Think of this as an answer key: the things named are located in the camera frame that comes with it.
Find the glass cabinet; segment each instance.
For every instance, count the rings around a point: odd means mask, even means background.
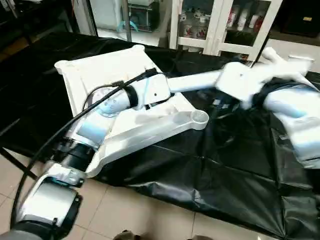
[[[282,0],[172,0],[170,48],[256,59]]]

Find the beige floor tile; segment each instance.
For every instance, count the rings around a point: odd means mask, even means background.
[[[110,240],[110,238],[87,230],[82,240]]]
[[[11,155],[13,155],[18,161],[20,161],[22,164],[24,164],[25,166],[27,166],[29,164],[29,162],[30,162],[29,157],[21,155],[19,153],[16,153],[14,151],[10,151],[10,150],[7,150],[7,151]],[[16,166],[11,164],[8,160],[6,160],[6,159],[0,159],[0,160],[6,162],[5,167],[8,170],[7,174],[0,175],[0,181],[4,181],[3,186],[0,182],[0,193],[13,199],[16,195],[18,184],[20,182],[20,179],[22,177],[23,172],[20,169],[18,169]],[[34,165],[34,167],[32,168],[32,172],[34,174],[36,174],[37,176],[39,176],[42,173],[43,165],[44,164],[42,162],[37,162]],[[34,183],[34,180],[30,177],[27,177],[25,184],[23,186],[22,192],[21,192],[21,197],[23,197],[28,192],[28,190],[30,189],[30,187],[32,186],[33,183]]]
[[[88,228],[94,214],[105,195],[108,185],[93,179],[87,179],[78,192],[83,196],[76,224]]]
[[[35,181],[32,178],[30,178],[30,177],[26,178],[25,183],[22,188],[22,191],[21,191],[21,194],[20,194],[19,202],[24,199],[25,195],[29,192],[29,190],[31,189],[31,187],[33,186],[34,183],[35,183]],[[16,186],[13,189],[13,191],[9,195],[9,198],[15,199],[17,189],[18,189],[18,186]]]
[[[1,205],[4,203],[4,201],[6,200],[6,198],[7,198],[6,196],[0,194],[0,207],[1,207]]]
[[[109,187],[89,230],[113,238],[123,230],[152,240],[186,240],[194,214],[122,187]]]
[[[64,238],[64,240],[82,240],[86,232],[86,229],[83,227],[74,225],[71,229],[71,232],[67,237]]]
[[[0,234],[9,230],[12,204],[13,200],[7,198],[0,206]]]
[[[200,213],[195,214],[193,236],[202,235],[214,240],[273,240],[274,238],[220,221]]]
[[[0,155],[0,194],[9,196],[18,185],[22,171]]]

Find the white tray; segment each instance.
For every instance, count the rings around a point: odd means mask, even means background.
[[[146,69],[156,68],[161,72],[144,49],[142,45],[135,45],[78,60],[58,61],[54,66],[63,75],[72,114],[82,111],[87,95],[97,86],[126,82]],[[201,130],[208,120],[208,115],[196,110],[181,93],[149,110],[127,109],[116,118],[86,173],[94,177],[105,164],[185,130]]]

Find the robotic arm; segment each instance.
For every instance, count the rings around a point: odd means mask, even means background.
[[[154,74],[132,82],[103,101],[71,126],[44,173],[20,204],[13,228],[0,239],[58,240],[67,236],[82,201],[74,188],[84,183],[86,169],[117,114],[165,101],[177,92],[217,88],[249,109],[254,96],[274,77],[294,80],[299,84],[269,90],[263,107],[283,123],[300,163],[305,168],[320,168],[320,94],[304,78],[309,62],[284,61],[273,49],[265,50],[262,55],[271,64],[249,68],[231,62],[220,71],[170,79],[152,69],[149,72]],[[94,103],[112,90],[112,87],[100,88],[88,102]]]

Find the black tarp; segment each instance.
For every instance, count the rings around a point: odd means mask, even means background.
[[[55,33],[1,63],[0,130],[17,120],[1,144],[32,154],[71,118],[55,62],[133,45]],[[218,70],[234,60],[153,46],[145,52],[169,76]],[[317,73],[307,77],[320,83]],[[213,112],[214,90],[184,96],[196,108]],[[222,147],[217,134],[233,136],[234,141]],[[212,117],[205,130],[188,130],[123,157],[107,165],[97,179],[278,239],[318,240],[319,174],[301,167],[283,134],[281,124],[263,109]]]

